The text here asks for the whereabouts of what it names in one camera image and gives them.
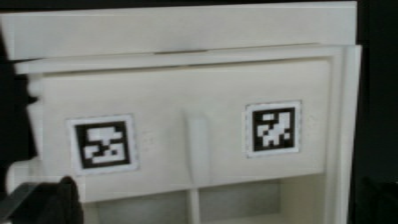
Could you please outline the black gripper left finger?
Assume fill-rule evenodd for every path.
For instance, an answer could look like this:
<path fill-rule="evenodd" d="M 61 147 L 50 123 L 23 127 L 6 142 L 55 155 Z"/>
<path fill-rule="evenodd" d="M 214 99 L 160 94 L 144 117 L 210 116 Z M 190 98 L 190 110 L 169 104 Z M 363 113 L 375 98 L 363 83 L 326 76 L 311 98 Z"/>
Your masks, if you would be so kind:
<path fill-rule="evenodd" d="M 0 201 L 0 224 L 80 224 L 75 180 L 25 182 Z"/>

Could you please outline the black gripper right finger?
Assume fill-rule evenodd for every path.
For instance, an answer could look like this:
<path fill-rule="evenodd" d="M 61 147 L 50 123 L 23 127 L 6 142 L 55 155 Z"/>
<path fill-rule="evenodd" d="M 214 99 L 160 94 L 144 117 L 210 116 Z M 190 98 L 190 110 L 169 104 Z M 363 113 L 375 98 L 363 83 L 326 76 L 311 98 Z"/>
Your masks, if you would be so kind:
<path fill-rule="evenodd" d="M 363 179 L 357 224 L 398 224 L 398 183 Z"/>

